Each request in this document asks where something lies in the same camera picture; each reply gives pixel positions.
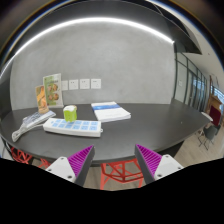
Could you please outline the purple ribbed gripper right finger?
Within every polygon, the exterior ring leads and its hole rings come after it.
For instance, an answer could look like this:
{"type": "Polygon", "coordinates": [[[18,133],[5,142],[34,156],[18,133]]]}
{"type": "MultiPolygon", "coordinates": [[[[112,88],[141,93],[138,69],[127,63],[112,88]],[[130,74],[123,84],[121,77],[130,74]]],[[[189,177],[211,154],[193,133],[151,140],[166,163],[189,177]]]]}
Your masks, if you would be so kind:
{"type": "Polygon", "coordinates": [[[146,184],[183,169],[183,166],[169,154],[160,155],[139,144],[135,145],[135,156],[146,184]]]}

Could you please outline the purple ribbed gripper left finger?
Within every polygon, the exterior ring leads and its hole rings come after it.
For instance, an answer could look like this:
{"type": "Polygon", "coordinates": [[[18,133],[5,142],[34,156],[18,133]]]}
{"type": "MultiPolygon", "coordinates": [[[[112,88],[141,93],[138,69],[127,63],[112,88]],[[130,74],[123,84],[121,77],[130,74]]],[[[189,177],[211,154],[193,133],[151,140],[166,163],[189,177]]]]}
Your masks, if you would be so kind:
{"type": "Polygon", "coordinates": [[[88,146],[69,157],[59,157],[47,168],[47,171],[78,186],[83,186],[94,155],[95,147],[88,146]]]}

